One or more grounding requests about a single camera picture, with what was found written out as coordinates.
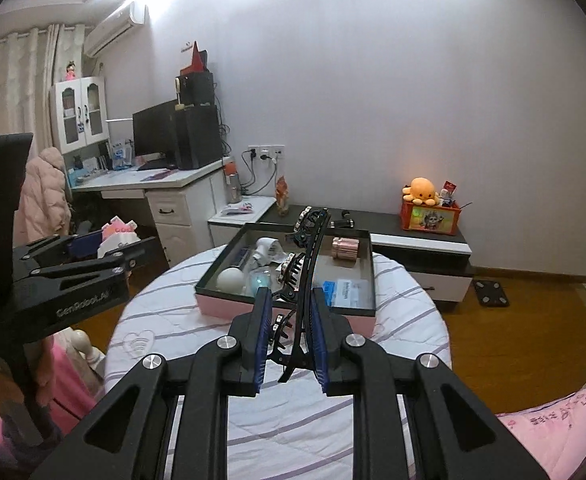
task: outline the orange octopus plush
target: orange octopus plush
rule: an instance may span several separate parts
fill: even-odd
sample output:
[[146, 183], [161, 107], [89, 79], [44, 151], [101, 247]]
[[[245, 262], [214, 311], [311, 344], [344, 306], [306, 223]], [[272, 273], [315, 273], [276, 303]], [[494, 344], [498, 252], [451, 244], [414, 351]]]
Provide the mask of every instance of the orange octopus plush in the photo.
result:
[[402, 190], [403, 200], [415, 205], [439, 205], [439, 195], [428, 178], [414, 178], [409, 187]]

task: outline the curtain rod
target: curtain rod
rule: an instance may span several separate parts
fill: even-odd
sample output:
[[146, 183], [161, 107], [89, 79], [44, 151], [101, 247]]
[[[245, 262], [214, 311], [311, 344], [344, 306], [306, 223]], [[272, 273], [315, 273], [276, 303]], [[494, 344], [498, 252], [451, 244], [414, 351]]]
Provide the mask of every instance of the curtain rod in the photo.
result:
[[[75, 26], [73, 26], [73, 27], [64, 27], [64, 30], [76, 30], [76, 28], [75, 28]], [[41, 28], [39, 28], [39, 29], [38, 29], [38, 34], [46, 34], [47, 32], [48, 32], [48, 29], [46, 29], [46, 28], [45, 28], [45, 29], [41, 29]], [[26, 38], [27, 36], [30, 36], [30, 35], [31, 35], [31, 33], [30, 33], [30, 32], [20, 32], [20, 33], [17, 35], [17, 37], [18, 37], [18, 38]], [[7, 42], [7, 40], [8, 40], [8, 38], [2, 38], [2, 39], [0, 40], [0, 44], [2, 44], [2, 43], [6, 43], [6, 42]]]

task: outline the pink puffer jacket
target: pink puffer jacket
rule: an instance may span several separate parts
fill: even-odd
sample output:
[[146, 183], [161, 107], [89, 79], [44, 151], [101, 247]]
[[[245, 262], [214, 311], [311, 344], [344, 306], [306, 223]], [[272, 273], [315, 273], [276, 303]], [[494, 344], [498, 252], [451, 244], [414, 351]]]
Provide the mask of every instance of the pink puffer jacket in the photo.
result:
[[64, 188], [64, 159], [57, 148], [47, 148], [26, 163], [14, 222], [16, 246], [54, 234], [68, 234], [71, 211]]

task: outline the cartoon picture on box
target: cartoon picture on box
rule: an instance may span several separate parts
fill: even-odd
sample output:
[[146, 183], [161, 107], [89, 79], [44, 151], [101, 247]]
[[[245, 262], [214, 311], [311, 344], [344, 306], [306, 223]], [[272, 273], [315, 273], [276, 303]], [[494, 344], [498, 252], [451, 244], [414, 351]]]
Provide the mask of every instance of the cartoon picture on box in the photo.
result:
[[453, 229], [455, 213], [435, 210], [428, 207], [413, 207], [410, 229], [421, 229], [437, 233], [450, 233]]

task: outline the air conditioner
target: air conditioner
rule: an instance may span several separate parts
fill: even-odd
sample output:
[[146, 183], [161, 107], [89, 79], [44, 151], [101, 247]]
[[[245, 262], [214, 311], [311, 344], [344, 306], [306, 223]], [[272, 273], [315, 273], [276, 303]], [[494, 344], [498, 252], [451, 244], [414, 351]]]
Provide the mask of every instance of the air conditioner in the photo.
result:
[[147, 6], [137, 2], [131, 2], [116, 10], [87, 35], [84, 40], [84, 53], [89, 57], [97, 56], [106, 46], [129, 30], [144, 25], [146, 13]]

